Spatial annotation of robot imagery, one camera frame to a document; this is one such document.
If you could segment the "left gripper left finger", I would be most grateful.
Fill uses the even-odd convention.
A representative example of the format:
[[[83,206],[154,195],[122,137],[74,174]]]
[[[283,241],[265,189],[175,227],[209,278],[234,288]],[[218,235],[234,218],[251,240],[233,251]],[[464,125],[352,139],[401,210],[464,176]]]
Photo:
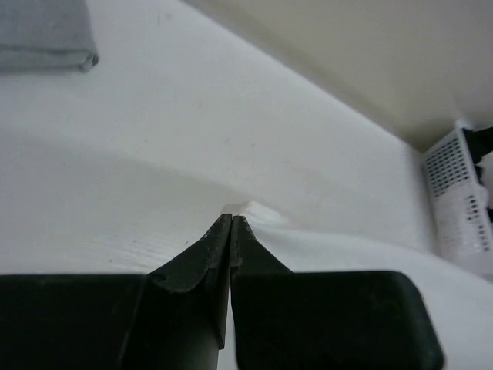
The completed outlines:
[[[2,276],[1,367],[215,369],[232,220],[148,274]]]

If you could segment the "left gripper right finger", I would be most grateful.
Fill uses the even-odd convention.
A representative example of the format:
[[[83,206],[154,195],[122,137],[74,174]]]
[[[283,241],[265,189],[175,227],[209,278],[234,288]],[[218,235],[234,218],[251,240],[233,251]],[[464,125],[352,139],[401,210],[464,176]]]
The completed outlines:
[[[241,369],[442,369],[420,291],[397,271],[294,272],[233,218],[230,291]]]

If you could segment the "white tank top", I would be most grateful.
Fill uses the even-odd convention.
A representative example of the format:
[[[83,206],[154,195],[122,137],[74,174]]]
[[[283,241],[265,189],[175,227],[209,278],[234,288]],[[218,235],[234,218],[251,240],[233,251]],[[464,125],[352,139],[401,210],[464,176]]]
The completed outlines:
[[[492,367],[492,284],[429,254],[366,237],[309,230],[254,201],[228,203],[257,240],[292,271],[399,271],[418,287],[447,369]]]

